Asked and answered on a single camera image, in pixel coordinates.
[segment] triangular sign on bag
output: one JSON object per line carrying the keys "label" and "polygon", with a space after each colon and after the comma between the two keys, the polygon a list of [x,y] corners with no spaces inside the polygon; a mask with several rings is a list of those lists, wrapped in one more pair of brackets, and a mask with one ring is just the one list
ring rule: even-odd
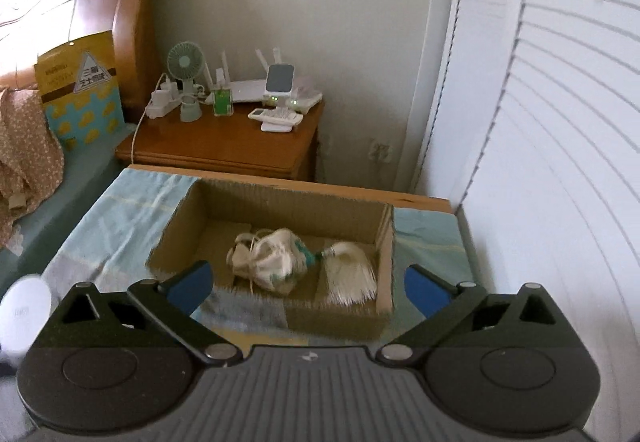
{"label": "triangular sign on bag", "polygon": [[78,78],[74,86],[74,93],[80,93],[85,89],[93,88],[97,84],[107,82],[111,75],[107,69],[94,59],[89,52],[82,54],[82,62],[78,70]]}

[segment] white oval device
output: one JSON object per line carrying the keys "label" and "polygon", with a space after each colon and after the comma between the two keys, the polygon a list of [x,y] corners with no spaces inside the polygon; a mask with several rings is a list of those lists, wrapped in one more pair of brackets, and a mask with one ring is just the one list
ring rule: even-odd
{"label": "white oval device", "polygon": [[0,352],[12,364],[22,359],[57,305],[37,274],[16,281],[0,301]]}

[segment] cardboard box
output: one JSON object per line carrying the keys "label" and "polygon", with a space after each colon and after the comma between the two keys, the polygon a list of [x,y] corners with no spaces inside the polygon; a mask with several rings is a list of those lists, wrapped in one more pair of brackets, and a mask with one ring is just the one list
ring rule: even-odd
{"label": "cardboard box", "polygon": [[[318,252],[338,240],[359,244],[372,262],[378,294],[350,307],[326,302],[321,265],[310,269],[287,297],[278,297],[235,277],[226,253],[240,232],[286,227]],[[228,180],[199,180],[191,186],[146,262],[163,281],[207,260],[214,291],[206,305],[239,323],[284,328],[332,338],[375,340],[393,312],[393,207],[333,195],[290,191]]]}

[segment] remote control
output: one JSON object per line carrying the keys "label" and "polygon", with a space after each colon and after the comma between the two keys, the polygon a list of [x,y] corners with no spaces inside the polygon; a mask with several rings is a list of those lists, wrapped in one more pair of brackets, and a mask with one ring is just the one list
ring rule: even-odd
{"label": "remote control", "polygon": [[302,122],[303,115],[290,110],[288,107],[277,107],[274,109],[256,108],[250,114],[252,120],[260,120],[269,124],[281,126],[297,126]]}

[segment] headboard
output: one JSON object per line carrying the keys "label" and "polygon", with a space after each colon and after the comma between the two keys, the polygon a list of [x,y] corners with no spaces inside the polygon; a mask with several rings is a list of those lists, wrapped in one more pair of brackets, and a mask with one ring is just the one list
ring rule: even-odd
{"label": "headboard", "polygon": [[11,0],[0,14],[0,86],[35,82],[38,54],[112,30],[127,122],[137,122],[162,73],[151,0]]}

